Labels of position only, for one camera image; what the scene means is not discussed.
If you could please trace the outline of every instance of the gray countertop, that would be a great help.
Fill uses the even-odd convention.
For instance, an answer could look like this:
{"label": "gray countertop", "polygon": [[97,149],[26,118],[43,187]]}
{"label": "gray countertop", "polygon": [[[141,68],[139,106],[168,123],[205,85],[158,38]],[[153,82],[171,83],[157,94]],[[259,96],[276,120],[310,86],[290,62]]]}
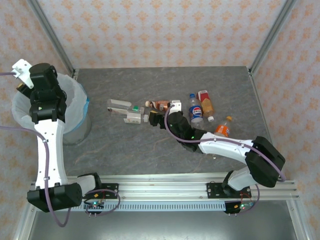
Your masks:
{"label": "gray countertop", "polygon": [[244,166],[219,155],[191,153],[158,126],[124,123],[110,116],[108,99],[140,106],[147,100],[181,100],[189,119],[189,94],[208,90],[215,120],[205,119],[205,130],[214,132],[232,116],[230,138],[268,137],[245,66],[81,69],[77,80],[90,98],[92,129],[80,144],[64,146],[68,176],[228,172]]}

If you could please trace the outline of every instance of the gray work surface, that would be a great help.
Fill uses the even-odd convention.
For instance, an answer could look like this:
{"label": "gray work surface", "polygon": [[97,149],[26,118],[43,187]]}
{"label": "gray work surface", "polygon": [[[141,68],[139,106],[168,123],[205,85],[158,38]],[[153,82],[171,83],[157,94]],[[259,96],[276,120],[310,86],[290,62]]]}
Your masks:
{"label": "gray work surface", "polygon": [[245,66],[153,67],[81,69],[77,78],[90,98],[92,129],[79,145],[64,146],[68,176],[214,173],[241,169],[239,161],[219,155],[192,153],[165,129],[149,123],[128,124],[110,116],[107,100],[144,106],[145,101],[181,100],[189,120],[189,94],[208,90],[215,109],[214,132],[219,122],[233,117],[230,138],[267,137],[258,101]]}
{"label": "gray work surface", "polygon": [[[56,212],[65,219],[65,212]],[[37,212],[29,240],[296,240],[286,201],[261,201],[251,212],[71,212],[66,227]]]}

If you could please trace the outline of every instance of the floral wallpaper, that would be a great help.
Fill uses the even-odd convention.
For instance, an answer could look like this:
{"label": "floral wallpaper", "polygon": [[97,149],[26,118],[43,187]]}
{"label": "floral wallpaper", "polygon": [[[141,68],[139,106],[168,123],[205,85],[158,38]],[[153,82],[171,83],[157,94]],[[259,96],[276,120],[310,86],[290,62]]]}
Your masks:
{"label": "floral wallpaper", "polygon": [[250,66],[285,0],[40,0],[75,68]]}
{"label": "floral wallpaper", "polygon": [[299,0],[254,75],[273,143],[320,236],[320,4]]}
{"label": "floral wallpaper", "polygon": [[[31,64],[51,63],[59,72],[68,73],[26,0],[2,0],[0,16],[0,72],[10,72],[23,58]],[[11,105],[19,83],[12,76],[0,76],[1,126],[18,126]],[[0,130],[1,240],[11,240],[16,231],[30,183],[37,176],[37,149],[35,136]]]}

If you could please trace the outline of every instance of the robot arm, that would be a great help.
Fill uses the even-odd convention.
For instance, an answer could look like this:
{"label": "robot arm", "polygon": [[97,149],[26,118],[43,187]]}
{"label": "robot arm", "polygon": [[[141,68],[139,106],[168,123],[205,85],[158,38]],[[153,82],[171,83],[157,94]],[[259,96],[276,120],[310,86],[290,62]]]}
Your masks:
{"label": "robot arm", "polygon": [[[15,77],[24,82],[17,90],[30,99],[29,114],[34,128],[45,137],[48,144],[48,187],[52,208],[56,211],[79,206],[88,191],[101,188],[101,181],[96,173],[90,173],[79,176],[72,183],[68,182],[63,155],[67,95],[59,86],[56,69],[48,63],[31,66],[23,59],[12,67],[16,73]],[[46,149],[39,137],[37,141],[38,174],[35,190],[27,193],[27,200],[42,211],[48,212],[45,197]]]}
{"label": "robot arm", "polygon": [[[169,111],[167,126],[170,132],[178,138],[177,141],[188,151],[200,154],[217,154],[246,165],[240,170],[230,171],[225,177],[222,190],[229,198],[236,198],[243,188],[257,183],[269,188],[276,185],[279,173],[275,168],[266,162],[261,155],[244,147],[258,149],[281,171],[285,159],[266,138],[258,136],[255,140],[238,140],[216,136],[213,133],[192,128],[188,120],[183,117],[181,107],[180,111],[176,109],[176,106],[174,106],[174,111],[171,109]],[[160,128],[164,129],[166,128],[164,121],[163,113],[152,111],[149,115],[149,122],[153,126],[160,124]]]}

